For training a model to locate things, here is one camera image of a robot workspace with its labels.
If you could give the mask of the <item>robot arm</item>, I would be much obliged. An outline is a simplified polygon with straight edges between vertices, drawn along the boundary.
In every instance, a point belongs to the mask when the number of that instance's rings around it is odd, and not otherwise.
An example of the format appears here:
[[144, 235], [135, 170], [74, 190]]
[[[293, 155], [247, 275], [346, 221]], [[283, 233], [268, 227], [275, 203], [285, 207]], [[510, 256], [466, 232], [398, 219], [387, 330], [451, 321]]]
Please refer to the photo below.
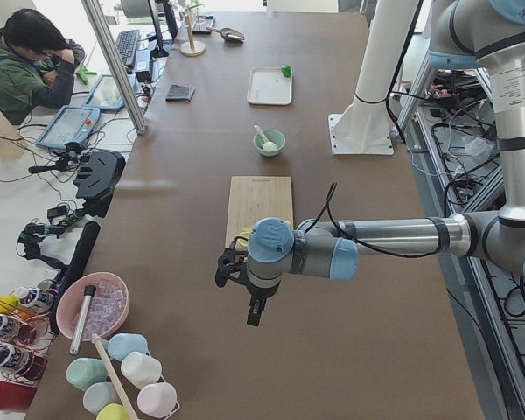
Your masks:
[[489, 261], [525, 278], [525, 1], [436, 1], [430, 63], [487, 70], [506, 201], [497, 211], [404, 220], [259, 220], [247, 247], [226, 248], [215, 282], [250, 293], [248, 323], [259, 323], [285, 273], [349, 280], [360, 255], [420, 258], [449, 252]]

